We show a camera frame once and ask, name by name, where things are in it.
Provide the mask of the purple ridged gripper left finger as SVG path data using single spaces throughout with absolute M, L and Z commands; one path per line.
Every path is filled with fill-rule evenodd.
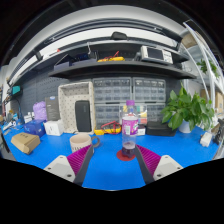
M 82 186 L 93 153 L 93 146 L 88 145 L 69 156 L 59 155 L 44 170 Z

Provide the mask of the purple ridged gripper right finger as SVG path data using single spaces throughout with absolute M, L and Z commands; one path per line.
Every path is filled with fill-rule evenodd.
M 159 156 L 140 145 L 135 146 L 135 156 L 145 184 L 160 180 L 182 169 L 182 166 L 169 155 Z

